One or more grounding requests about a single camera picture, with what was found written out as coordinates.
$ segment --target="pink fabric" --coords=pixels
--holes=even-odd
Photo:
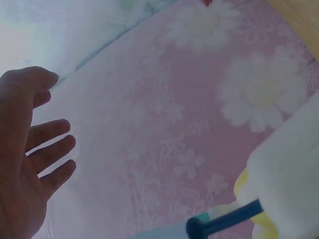
[[[319,68],[307,66],[312,56],[264,0],[234,2],[230,10],[213,1],[236,25],[228,19],[220,35],[194,43],[195,33],[186,41],[172,24],[186,19],[205,33],[187,20],[201,8],[179,1],[36,110],[34,124],[70,120],[77,146],[65,160],[78,166],[50,201],[38,238],[124,239],[235,200],[249,154],[318,90]],[[245,222],[212,238],[248,239],[251,231]]]

